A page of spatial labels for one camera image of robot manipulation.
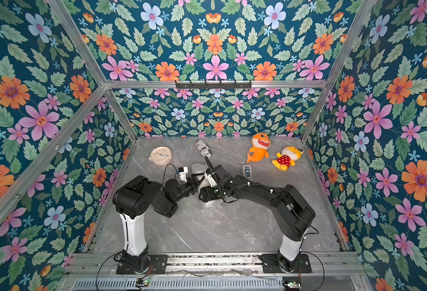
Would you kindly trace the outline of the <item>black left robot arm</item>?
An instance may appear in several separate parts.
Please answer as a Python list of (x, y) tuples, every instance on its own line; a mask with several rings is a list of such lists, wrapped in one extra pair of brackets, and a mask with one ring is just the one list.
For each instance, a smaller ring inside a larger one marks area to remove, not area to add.
[(143, 274), (150, 270), (144, 230), (148, 208), (153, 207), (155, 212), (170, 218), (176, 213), (178, 202), (193, 195), (201, 183), (202, 180), (191, 176), (184, 183), (170, 179), (164, 186), (140, 175), (115, 192), (112, 202), (120, 214), (124, 230), (123, 250), (117, 255), (117, 274)]

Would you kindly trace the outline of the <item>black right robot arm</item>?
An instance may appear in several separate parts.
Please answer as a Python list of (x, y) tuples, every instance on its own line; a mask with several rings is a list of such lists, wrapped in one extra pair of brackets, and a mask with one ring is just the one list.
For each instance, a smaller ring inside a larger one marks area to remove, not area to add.
[(294, 186), (271, 187), (241, 175), (233, 177), (221, 165), (193, 177), (200, 183), (202, 202), (248, 200), (268, 208), (283, 234), (277, 264), (286, 273), (298, 268), (302, 244), (312, 228), (315, 211)]

